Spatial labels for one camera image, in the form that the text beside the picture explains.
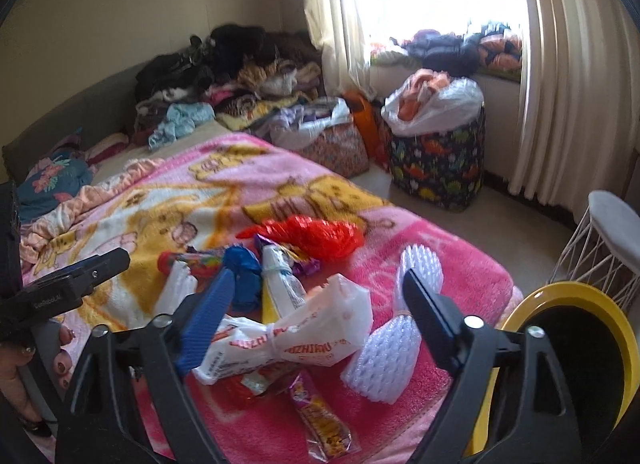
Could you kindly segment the orange bag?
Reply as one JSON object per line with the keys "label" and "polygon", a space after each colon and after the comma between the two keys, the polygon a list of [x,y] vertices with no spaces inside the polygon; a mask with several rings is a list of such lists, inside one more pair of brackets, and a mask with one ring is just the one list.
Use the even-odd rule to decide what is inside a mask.
{"label": "orange bag", "polygon": [[373,106],[359,91],[347,91],[342,94],[342,98],[354,118],[354,123],[363,139],[369,158],[375,158],[378,146],[380,146],[380,136],[378,135]]}

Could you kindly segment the pink cartoon fleece blanket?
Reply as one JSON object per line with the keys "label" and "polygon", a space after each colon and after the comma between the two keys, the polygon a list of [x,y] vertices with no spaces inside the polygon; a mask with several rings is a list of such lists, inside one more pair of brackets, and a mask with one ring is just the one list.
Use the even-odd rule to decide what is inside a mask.
{"label": "pink cartoon fleece blanket", "polygon": [[[298,234],[297,225],[348,222],[360,231],[324,239]],[[168,278],[163,253],[199,253],[236,246],[258,260],[257,298],[240,317],[262,317],[262,266],[290,265],[308,296],[341,274],[367,289],[372,329],[394,316],[394,291],[401,253],[424,245],[442,265],[442,294],[466,313],[492,325],[522,301],[502,265],[430,221],[393,206],[352,182],[292,152],[241,133],[191,147],[164,161],[129,161],[111,179],[80,190],[22,234],[25,283],[91,255],[122,247],[130,267],[84,298],[64,324],[79,328],[105,323],[122,331],[151,319]],[[337,463],[400,463],[418,444],[449,387],[421,348],[406,390],[394,404],[372,402],[341,380],[350,357],[308,372],[323,399],[355,432],[360,449]],[[306,429],[290,397],[276,384],[253,399],[245,375],[203,385],[188,379],[206,426],[231,463],[312,463]]]}

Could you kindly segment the white plastic bag of clothes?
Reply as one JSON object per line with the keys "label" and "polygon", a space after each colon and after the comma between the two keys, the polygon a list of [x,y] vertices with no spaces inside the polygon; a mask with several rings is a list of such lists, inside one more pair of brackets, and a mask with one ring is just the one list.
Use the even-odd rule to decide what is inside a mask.
{"label": "white plastic bag of clothes", "polygon": [[483,107],[474,80],[421,68],[386,98],[381,115],[393,135],[417,137],[471,124]]}

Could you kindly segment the white printed plastic bag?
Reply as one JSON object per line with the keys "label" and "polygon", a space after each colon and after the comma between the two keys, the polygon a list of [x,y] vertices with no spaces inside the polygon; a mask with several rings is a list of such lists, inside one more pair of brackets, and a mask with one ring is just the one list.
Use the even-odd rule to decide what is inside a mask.
{"label": "white printed plastic bag", "polygon": [[277,322],[224,317],[193,370],[204,385],[272,363],[334,366],[360,350],[373,325],[370,291],[341,274]]}

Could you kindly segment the dark floral pillow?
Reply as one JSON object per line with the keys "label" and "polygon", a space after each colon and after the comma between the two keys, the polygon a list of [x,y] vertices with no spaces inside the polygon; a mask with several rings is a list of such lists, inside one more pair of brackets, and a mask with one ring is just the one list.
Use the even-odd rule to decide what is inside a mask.
{"label": "dark floral pillow", "polygon": [[62,151],[42,158],[17,187],[21,224],[30,224],[75,197],[91,184],[93,176],[91,167],[78,153]]}

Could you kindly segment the red colourful candy tube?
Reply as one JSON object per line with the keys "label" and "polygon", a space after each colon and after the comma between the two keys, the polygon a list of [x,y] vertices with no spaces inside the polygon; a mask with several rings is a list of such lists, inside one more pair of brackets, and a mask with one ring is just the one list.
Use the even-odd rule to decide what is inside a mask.
{"label": "red colourful candy tube", "polygon": [[168,275],[176,262],[184,262],[196,280],[209,280],[214,277],[222,266],[224,251],[211,249],[204,251],[186,251],[172,253],[164,251],[157,259],[157,270]]}

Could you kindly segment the blue plastic bag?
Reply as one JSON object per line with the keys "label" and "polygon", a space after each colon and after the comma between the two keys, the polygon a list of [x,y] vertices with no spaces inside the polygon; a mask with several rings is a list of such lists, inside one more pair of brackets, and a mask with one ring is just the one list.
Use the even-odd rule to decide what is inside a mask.
{"label": "blue plastic bag", "polygon": [[234,275],[235,291],[232,309],[250,313],[262,303],[262,265],[254,253],[243,245],[232,245],[224,251],[222,266]]}

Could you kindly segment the dinosaur print laundry basket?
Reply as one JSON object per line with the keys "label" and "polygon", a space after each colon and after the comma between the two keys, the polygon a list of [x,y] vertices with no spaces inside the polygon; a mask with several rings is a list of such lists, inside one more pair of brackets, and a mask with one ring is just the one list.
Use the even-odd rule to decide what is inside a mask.
{"label": "dinosaur print laundry basket", "polygon": [[486,112],[449,131],[392,135],[388,171],[405,193],[439,208],[465,210],[483,186]]}

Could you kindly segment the clear orange snack wrapper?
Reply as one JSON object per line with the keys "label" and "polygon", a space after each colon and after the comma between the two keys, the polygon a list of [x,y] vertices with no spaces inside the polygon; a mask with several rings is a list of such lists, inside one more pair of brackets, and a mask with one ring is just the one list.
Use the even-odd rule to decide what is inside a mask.
{"label": "clear orange snack wrapper", "polygon": [[288,395],[305,426],[312,460],[331,463],[360,451],[355,432],[332,410],[307,371],[299,371],[293,377]]}

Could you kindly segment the white foam fruit net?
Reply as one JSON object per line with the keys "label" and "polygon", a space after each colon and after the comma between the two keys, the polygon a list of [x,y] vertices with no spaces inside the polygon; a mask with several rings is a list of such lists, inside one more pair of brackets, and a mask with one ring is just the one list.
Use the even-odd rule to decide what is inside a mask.
{"label": "white foam fruit net", "polygon": [[424,245],[407,246],[396,274],[393,317],[370,334],[341,375],[350,390],[372,402],[394,404],[409,385],[418,362],[422,337],[402,294],[404,276],[410,270],[429,291],[442,290],[439,257]]}

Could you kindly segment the white yellow snack bag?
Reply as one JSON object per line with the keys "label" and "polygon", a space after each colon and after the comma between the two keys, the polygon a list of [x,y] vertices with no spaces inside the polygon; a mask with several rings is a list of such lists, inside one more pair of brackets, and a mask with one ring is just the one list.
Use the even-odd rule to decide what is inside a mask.
{"label": "white yellow snack bag", "polygon": [[306,291],[280,250],[268,246],[262,262],[262,322],[277,322],[303,306]]}

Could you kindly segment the red plastic bag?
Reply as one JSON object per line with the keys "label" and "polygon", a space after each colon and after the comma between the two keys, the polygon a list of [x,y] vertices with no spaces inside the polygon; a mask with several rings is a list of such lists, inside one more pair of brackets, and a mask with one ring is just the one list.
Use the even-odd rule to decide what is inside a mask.
{"label": "red plastic bag", "polygon": [[265,220],[239,231],[235,237],[252,239],[255,235],[297,247],[306,256],[323,263],[345,260],[366,243],[357,224],[306,216],[290,216],[281,221]]}

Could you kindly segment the clothes on window sill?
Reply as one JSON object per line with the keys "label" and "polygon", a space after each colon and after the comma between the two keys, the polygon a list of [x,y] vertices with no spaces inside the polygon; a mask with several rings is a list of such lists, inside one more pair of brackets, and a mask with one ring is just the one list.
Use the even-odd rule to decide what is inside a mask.
{"label": "clothes on window sill", "polygon": [[470,27],[466,34],[441,34],[419,30],[410,40],[390,38],[372,46],[370,63],[443,70],[452,77],[479,72],[519,82],[522,71],[522,39],[503,23]]}

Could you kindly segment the yellow rimmed black trash bin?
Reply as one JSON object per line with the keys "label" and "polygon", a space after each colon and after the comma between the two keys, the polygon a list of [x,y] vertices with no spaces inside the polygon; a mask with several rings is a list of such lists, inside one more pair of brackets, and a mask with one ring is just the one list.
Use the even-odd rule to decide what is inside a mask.
{"label": "yellow rimmed black trash bin", "polygon": [[533,291],[498,323],[539,326],[560,362],[589,460],[624,416],[639,387],[639,351],[623,310],[597,288],[562,281]]}

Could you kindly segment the purple candy wrapper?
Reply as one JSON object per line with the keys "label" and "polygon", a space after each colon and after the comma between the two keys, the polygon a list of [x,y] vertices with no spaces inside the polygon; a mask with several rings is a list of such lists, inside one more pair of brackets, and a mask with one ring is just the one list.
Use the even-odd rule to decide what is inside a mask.
{"label": "purple candy wrapper", "polygon": [[321,269],[321,263],[318,259],[304,255],[297,247],[288,244],[279,244],[272,239],[267,239],[263,235],[255,234],[254,247],[260,262],[265,261],[264,250],[268,246],[274,246],[280,250],[288,261],[288,265],[292,269],[293,274],[296,276],[310,276]]}

